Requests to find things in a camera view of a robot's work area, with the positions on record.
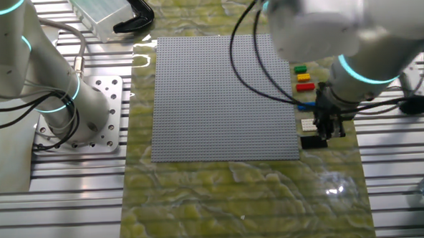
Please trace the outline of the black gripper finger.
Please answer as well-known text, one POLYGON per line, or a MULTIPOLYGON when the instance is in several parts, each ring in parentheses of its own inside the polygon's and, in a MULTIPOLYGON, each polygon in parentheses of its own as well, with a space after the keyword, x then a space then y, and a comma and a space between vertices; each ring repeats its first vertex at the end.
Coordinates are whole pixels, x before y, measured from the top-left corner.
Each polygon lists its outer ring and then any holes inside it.
POLYGON ((333 123, 317 123, 317 134, 323 140, 329 140, 332 138, 334 133, 334 124, 333 123))
POLYGON ((345 137, 345 127, 342 121, 335 121, 333 123, 333 128, 332 137, 345 137))

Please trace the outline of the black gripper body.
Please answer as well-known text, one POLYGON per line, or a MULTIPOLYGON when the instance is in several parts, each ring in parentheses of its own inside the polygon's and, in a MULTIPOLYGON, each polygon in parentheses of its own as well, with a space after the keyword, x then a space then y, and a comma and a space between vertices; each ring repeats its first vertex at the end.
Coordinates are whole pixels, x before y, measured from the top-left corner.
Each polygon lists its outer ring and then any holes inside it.
POLYGON ((329 84, 327 82, 319 82, 315 92, 314 124, 318 128, 342 125, 343 118, 340 113, 342 109, 329 84))

